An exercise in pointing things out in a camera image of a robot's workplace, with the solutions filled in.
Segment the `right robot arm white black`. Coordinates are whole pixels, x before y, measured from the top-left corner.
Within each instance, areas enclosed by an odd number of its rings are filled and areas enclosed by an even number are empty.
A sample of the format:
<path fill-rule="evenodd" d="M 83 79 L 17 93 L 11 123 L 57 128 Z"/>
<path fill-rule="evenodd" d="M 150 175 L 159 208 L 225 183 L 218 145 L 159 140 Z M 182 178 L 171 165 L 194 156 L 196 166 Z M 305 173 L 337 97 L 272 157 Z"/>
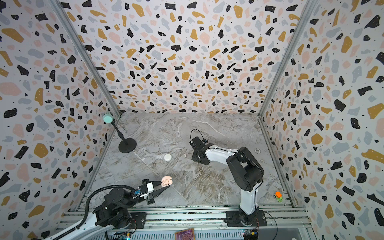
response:
<path fill-rule="evenodd" d="M 264 181 L 264 169 L 246 147 L 238 150 L 220 148 L 199 137 L 190 140 L 194 152 L 192 160 L 196 163 L 209 165 L 218 162 L 228 166 L 230 172 L 241 189 L 240 210 L 246 216 L 254 214 L 258 209 L 258 188 Z"/>

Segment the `white earbud charging case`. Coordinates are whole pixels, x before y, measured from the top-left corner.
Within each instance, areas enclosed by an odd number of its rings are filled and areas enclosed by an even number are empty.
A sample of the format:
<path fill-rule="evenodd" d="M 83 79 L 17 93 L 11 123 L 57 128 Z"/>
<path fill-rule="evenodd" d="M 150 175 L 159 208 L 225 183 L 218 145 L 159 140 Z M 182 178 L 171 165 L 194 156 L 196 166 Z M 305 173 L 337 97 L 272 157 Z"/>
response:
<path fill-rule="evenodd" d="M 171 154 L 165 154 L 164 155 L 164 160 L 169 162 L 170 160 L 172 159 L 172 155 Z"/>

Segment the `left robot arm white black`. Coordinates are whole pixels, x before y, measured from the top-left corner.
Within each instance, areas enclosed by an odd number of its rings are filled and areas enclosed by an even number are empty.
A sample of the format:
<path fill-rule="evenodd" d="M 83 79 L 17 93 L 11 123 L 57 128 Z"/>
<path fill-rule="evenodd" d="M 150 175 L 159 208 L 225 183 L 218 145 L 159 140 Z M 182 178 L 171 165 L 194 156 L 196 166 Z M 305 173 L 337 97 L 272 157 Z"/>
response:
<path fill-rule="evenodd" d="M 173 183 L 172 177 L 165 176 L 160 181 L 142 180 L 142 185 L 133 188 L 126 185 L 102 187 L 91 193 L 86 201 L 83 218 L 65 230 L 45 240 L 90 240 L 100 234 L 109 238 L 112 230 L 121 231 L 121 235 L 131 235 L 143 229 L 147 220 L 146 212 L 130 212 L 135 205 L 146 202 L 155 203 L 155 198 L 167 190 Z M 104 201 L 93 211 L 90 210 L 92 198 L 105 190 Z"/>

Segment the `pink round earbud case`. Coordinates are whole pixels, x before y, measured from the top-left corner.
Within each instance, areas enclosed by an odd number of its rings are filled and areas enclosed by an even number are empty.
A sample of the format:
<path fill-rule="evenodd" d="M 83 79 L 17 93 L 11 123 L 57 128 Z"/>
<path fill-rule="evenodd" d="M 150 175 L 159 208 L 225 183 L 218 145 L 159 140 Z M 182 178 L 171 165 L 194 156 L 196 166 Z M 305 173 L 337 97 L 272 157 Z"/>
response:
<path fill-rule="evenodd" d="M 164 176 L 161 180 L 161 186 L 164 188 L 164 187 L 167 187 L 167 186 L 170 186 L 173 184 L 173 180 L 172 180 L 172 177 L 170 176 Z"/>

